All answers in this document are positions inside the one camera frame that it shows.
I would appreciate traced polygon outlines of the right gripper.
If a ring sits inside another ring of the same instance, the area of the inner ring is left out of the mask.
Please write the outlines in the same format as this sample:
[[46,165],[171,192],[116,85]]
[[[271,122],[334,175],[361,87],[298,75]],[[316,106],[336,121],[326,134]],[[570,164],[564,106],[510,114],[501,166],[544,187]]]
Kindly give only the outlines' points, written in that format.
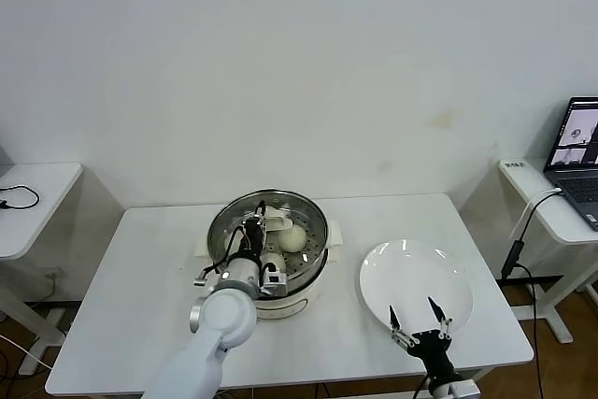
[[450,383],[457,380],[457,372],[448,357],[453,319],[445,314],[444,309],[431,296],[427,299],[439,327],[413,335],[407,334],[393,306],[389,305],[392,340],[402,349],[407,349],[408,355],[423,362],[433,383]]

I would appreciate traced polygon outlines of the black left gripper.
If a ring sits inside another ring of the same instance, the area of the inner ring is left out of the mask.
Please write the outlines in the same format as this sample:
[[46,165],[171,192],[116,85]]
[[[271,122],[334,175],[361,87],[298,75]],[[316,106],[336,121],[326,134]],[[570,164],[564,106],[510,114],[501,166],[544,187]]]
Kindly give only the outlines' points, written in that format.
[[266,239],[265,218],[267,205],[265,201],[260,201],[254,211],[254,217],[248,218],[244,222],[244,247],[240,253],[250,259],[259,259],[262,255]]

